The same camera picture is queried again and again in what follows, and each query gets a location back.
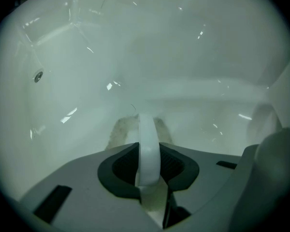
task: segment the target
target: small metal bolt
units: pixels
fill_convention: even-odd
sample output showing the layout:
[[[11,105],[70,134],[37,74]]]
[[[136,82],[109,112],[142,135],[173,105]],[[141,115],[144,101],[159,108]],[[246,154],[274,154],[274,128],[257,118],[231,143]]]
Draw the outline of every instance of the small metal bolt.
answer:
[[[43,76],[43,72],[37,73],[37,75],[34,78],[34,82],[37,83],[41,79],[42,76]]]

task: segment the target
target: black slot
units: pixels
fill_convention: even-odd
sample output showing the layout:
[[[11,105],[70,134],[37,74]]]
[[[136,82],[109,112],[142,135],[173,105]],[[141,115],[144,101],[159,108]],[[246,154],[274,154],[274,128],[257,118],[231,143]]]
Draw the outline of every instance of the black slot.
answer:
[[[216,165],[219,165],[219,166],[222,166],[225,168],[231,168],[231,169],[235,169],[237,166],[237,164],[235,164],[235,163],[227,162],[227,161],[223,161],[223,160],[220,160],[219,162],[217,162]]]
[[[177,206],[174,195],[169,189],[162,227],[166,229],[181,222],[189,216],[190,213],[185,208]]]
[[[56,188],[46,197],[40,206],[34,211],[34,214],[43,221],[50,223],[72,188],[66,186],[56,186]]]

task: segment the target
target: white porcelain surface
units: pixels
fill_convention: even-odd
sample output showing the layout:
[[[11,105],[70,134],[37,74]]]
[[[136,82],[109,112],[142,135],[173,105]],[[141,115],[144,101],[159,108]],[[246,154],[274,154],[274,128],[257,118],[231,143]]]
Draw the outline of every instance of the white porcelain surface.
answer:
[[[241,155],[279,128],[288,91],[267,92],[289,59],[268,0],[28,0],[0,28],[2,188],[18,200],[137,113],[175,145]]]

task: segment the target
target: white plastic strap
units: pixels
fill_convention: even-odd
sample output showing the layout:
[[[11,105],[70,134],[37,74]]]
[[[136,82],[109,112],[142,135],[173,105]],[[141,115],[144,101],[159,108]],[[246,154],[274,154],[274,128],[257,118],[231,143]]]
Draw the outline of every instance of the white plastic strap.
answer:
[[[139,183],[143,193],[154,192],[160,177],[160,147],[154,119],[139,114]]]

